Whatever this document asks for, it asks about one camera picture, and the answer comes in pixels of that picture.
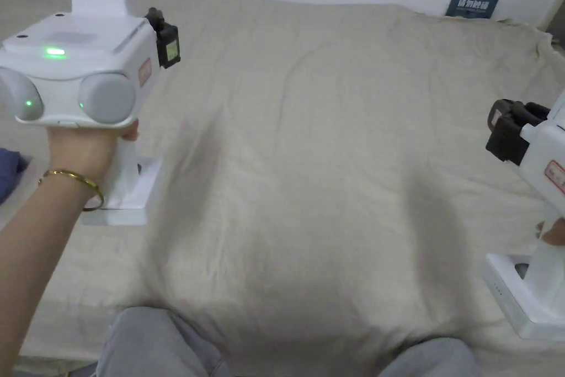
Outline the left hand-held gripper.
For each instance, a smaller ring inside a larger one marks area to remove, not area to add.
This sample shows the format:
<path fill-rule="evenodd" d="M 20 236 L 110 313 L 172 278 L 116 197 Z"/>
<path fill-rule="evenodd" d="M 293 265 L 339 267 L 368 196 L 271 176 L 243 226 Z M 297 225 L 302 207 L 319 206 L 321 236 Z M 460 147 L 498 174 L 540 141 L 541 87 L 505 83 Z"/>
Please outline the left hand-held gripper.
<path fill-rule="evenodd" d="M 178 27 L 134 0 L 71 3 L 2 41 L 1 100 L 22 124 L 126 128 L 160 66 L 181 61 Z"/>

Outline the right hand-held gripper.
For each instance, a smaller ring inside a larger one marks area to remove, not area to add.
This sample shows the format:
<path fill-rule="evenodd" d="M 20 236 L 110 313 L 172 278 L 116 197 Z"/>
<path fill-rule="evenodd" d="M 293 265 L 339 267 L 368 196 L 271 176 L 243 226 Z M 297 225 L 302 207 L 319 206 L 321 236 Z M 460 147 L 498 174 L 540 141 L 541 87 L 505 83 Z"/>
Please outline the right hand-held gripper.
<path fill-rule="evenodd" d="M 522 179 L 544 203 L 544 230 L 550 229 L 564 217 L 564 94 L 551 110 L 534 102 L 496 100 L 487 125 L 486 149 L 519 166 Z M 539 238 L 525 284 L 547 312 L 563 317 L 564 247 Z"/>

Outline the person's left hand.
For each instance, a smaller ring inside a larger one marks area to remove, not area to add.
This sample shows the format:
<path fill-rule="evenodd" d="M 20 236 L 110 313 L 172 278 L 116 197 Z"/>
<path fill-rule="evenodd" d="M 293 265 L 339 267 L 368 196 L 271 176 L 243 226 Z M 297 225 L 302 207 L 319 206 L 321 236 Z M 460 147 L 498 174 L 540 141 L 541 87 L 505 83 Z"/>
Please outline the person's left hand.
<path fill-rule="evenodd" d="M 137 140 L 139 121 L 125 128 L 46 128 L 51 171 L 70 171 L 102 184 L 115 156 L 119 139 Z"/>

